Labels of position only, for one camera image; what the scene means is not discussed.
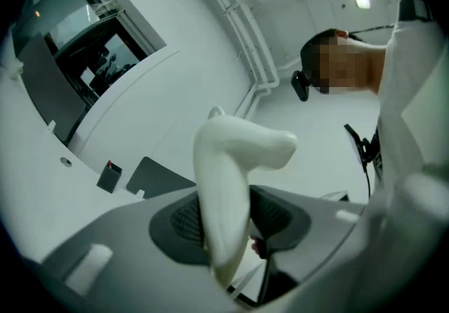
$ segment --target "white curved object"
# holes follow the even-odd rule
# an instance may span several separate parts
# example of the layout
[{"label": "white curved object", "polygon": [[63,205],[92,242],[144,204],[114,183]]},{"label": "white curved object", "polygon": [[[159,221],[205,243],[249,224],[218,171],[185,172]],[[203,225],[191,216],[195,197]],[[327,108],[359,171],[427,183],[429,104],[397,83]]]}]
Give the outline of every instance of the white curved object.
[{"label": "white curved object", "polygon": [[296,150],[297,138],[224,115],[219,107],[210,117],[194,139],[194,170],[215,277],[228,287],[248,240],[248,174],[261,166],[284,167]]}]

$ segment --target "ear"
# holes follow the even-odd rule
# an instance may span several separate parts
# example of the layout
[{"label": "ear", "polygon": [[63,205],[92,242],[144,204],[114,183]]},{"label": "ear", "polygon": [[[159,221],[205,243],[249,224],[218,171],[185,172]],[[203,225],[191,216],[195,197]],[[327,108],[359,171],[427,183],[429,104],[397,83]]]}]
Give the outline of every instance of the ear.
[{"label": "ear", "polygon": [[348,31],[343,31],[341,29],[338,29],[335,31],[336,37],[342,37],[343,39],[347,39],[349,37]]}]

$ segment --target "neck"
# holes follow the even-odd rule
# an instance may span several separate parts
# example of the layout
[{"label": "neck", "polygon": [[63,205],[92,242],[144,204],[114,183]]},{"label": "neck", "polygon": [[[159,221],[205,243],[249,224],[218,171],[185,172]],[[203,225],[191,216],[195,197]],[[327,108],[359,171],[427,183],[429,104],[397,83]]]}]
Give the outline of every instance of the neck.
[{"label": "neck", "polygon": [[371,46],[367,54],[367,87],[376,95],[379,92],[382,73],[384,71],[386,46]]}]

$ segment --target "person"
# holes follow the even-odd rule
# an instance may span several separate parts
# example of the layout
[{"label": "person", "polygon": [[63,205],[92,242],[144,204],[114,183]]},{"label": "person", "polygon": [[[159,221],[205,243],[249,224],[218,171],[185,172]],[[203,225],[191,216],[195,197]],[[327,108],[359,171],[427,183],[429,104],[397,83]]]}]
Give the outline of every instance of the person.
[{"label": "person", "polygon": [[[424,159],[401,113],[432,73],[445,47],[437,22],[399,20],[387,45],[372,45],[342,29],[328,29],[302,48],[302,71],[322,94],[369,90],[378,96],[380,115],[373,160],[375,188],[389,197],[394,185],[424,166]],[[264,242],[252,245],[258,254]]]}]

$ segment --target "white shirt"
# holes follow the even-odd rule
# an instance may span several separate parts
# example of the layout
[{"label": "white shirt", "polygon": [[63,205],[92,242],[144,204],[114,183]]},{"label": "white shirt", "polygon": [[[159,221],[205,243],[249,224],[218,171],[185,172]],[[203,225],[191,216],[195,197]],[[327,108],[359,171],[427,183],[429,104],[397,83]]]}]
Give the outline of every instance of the white shirt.
[{"label": "white shirt", "polygon": [[393,192],[398,180],[424,165],[420,148],[401,113],[431,75],[444,44],[443,32],[436,22],[398,22],[394,28],[378,93],[382,165],[376,168],[380,176],[376,177],[375,190],[385,187],[387,192]]}]

